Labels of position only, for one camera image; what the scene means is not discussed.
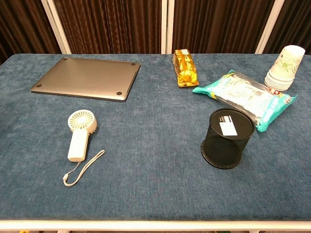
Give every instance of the teal plastic package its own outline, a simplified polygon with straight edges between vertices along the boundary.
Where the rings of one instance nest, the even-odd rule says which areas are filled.
[[[233,70],[211,85],[196,87],[193,92],[206,94],[245,112],[259,132],[266,131],[269,124],[297,98],[297,95],[291,97],[275,91]]]

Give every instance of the golden snack package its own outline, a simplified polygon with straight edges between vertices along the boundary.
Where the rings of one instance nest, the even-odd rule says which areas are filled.
[[[179,87],[197,86],[199,84],[196,68],[189,50],[175,50],[173,64]]]

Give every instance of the brown curtain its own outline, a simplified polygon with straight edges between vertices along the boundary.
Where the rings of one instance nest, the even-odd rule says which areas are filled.
[[[272,0],[176,0],[173,51],[254,53]]]
[[[161,0],[54,0],[72,53],[160,53]]]
[[[0,64],[15,53],[61,53],[41,0],[0,0]]]
[[[286,0],[276,20],[264,53],[280,53],[287,45],[298,45],[311,54],[311,1]]]

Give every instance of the silver laptop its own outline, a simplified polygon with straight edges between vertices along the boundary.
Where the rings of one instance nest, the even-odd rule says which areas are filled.
[[[31,92],[125,101],[139,68],[139,63],[65,57]]]

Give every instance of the white table frame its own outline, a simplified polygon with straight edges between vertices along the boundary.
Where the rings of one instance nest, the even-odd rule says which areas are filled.
[[[311,231],[311,221],[0,220],[0,231]]]

